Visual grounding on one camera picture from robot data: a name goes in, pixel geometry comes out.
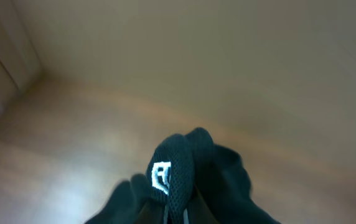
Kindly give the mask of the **black t-shirt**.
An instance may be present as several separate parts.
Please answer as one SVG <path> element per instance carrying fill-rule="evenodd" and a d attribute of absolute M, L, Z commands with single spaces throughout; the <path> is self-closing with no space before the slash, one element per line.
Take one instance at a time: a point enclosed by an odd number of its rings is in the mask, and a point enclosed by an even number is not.
<path fill-rule="evenodd" d="M 174 134 L 155 149 L 145 174 L 122 181 L 88 223 L 276 223 L 251 199 L 240 155 L 204 128 Z"/>

